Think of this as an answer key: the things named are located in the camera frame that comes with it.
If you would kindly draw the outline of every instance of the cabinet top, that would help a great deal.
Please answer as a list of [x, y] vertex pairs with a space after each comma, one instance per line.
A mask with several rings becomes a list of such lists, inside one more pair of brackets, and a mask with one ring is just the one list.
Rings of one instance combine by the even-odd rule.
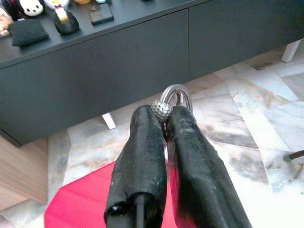
[[56, 31], [52, 16], [53, 11], [46, 8], [45, 12], [37, 16], [36, 19], [40, 20], [49, 34], [49, 39], [27, 47], [12, 46], [12, 37], [0, 39], [0, 68], [46, 55], [207, 1], [209, 0], [112, 0], [110, 8], [114, 20], [96, 26], [91, 24], [89, 17], [89, 8], [92, 3], [76, 5], [75, 2], [71, 2], [68, 9], [76, 16], [80, 30], [66, 36], [62, 36]]

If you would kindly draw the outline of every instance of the black pouch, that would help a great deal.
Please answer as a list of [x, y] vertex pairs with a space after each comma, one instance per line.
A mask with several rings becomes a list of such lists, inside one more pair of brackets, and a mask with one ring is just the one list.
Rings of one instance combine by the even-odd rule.
[[9, 32], [13, 36], [12, 46], [26, 46], [48, 38], [40, 21], [27, 19], [16, 21], [9, 25]]

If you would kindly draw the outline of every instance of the black cabinet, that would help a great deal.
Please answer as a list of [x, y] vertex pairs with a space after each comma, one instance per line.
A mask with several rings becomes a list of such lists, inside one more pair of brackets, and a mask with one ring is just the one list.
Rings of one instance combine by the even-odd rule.
[[189, 8], [190, 79], [304, 37], [303, 0], [213, 0]]
[[1, 127], [20, 144], [188, 81], [188, 10], [1, 70]]

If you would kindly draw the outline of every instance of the marble floor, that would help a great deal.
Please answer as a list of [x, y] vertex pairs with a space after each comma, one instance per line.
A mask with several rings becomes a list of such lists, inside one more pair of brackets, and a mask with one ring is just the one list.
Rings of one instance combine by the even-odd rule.
[[[292, 62], [284, 47], [186, 84], [198, 126], [218, 151], [254, 228], [301, 228], [304, 158], [304, 42]], [[155, 95], [112, 112], [117, 128], [88, 120], [49, 138], [48, 201], [63, 185], [115, 161], [132, 112]], [[42, 228], [46, 206], [25, 201], [0, 212], [0, 227]]]

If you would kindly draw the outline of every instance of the key ring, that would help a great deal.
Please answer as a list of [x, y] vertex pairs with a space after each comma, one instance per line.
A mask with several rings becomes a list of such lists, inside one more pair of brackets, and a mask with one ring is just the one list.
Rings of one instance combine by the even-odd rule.
[[183, 97], [185, 99], [188, 110], [191, 113], [193, 111], [192, 100], [187, 88], [181, 84], [171, 85], [163, 91], [160, 100], [154, 101], [151, 105], [153, 113], [162, 123], [168, 120], [173, 111], [173, 106], [169, 103], [174, 95], [177, 96], [176, 105], [181, 105], [181, 98]]

